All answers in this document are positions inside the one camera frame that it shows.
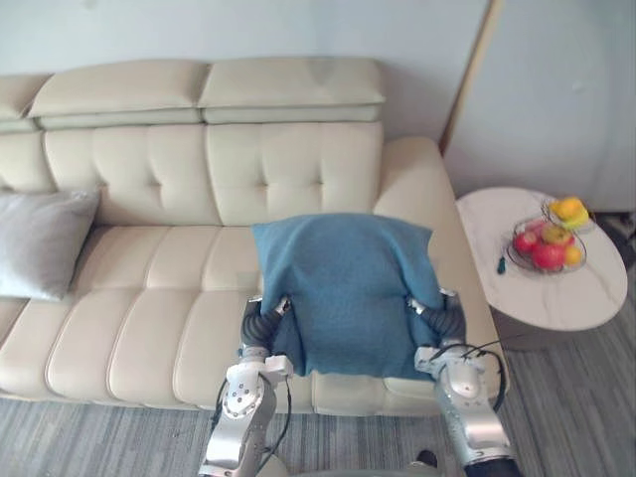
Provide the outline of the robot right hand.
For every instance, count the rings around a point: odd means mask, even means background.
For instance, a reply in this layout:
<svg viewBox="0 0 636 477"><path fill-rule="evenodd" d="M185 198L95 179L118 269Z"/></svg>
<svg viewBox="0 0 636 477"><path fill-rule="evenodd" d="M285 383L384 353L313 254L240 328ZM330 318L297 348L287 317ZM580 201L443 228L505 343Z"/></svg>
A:
<svg viewBox="0 0 636 477"><path fill-rule="evenodd" d="M459 293L448 288L439 288L440 308L427 307L409 296L406 305L417 320L424 325L427 338L422 346L443 348L452 344L466 343L467 323Z"/></svg>

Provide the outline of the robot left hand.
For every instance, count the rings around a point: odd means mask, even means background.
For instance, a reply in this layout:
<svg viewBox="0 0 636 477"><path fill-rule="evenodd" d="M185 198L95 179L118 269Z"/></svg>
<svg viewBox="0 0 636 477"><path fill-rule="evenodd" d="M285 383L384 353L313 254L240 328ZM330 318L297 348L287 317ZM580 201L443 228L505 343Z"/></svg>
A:
<svg viewBox="0 0 636 477"><path fill-rule="evenodd" d="M291 308L291 302L283 296L269 311L262 311L261 304L260 295L250 298L245 304L240 326L241 345L244 348L257 347L271 351L280 322Z"/></svg>

